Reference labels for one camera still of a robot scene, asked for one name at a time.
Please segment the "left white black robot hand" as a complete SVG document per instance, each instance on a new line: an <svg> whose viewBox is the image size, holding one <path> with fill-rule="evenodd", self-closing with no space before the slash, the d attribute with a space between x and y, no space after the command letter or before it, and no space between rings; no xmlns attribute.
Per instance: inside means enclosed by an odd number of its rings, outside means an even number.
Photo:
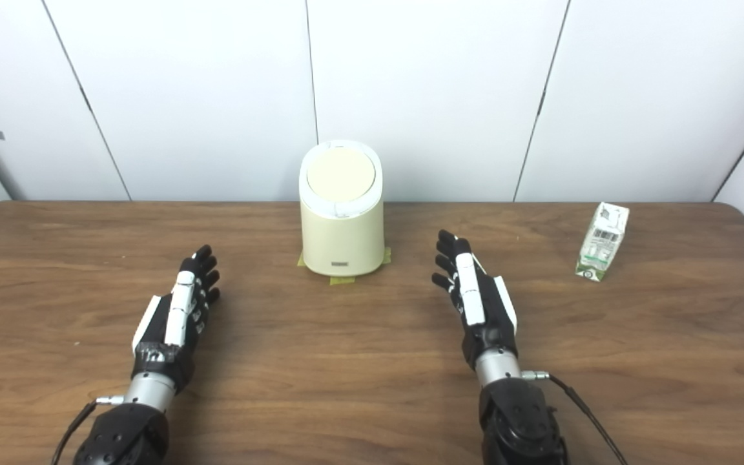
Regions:
<svg viewBox="0 0 744 465"><path fill-rule="evenodd" d="M154 295L132 341L132 378L144 373L164 376L180 393L196 370L194 353L219 300L218 259L209 244L186 257L171 291Z"/></svg>

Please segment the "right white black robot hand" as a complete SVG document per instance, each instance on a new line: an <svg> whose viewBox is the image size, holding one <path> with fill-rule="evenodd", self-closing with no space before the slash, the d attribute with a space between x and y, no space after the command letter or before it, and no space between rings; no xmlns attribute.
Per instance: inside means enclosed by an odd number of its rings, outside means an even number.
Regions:
<svg viewBox="0 0 744 465"><path fill-rule="evenodd" d="M519 356L516 344L517 317L501 276L490 276L469 241L442 229L436 244L436 265L431 280L449 295L460 315L464 336L462 353L475 369L487 351Z"/></svg>

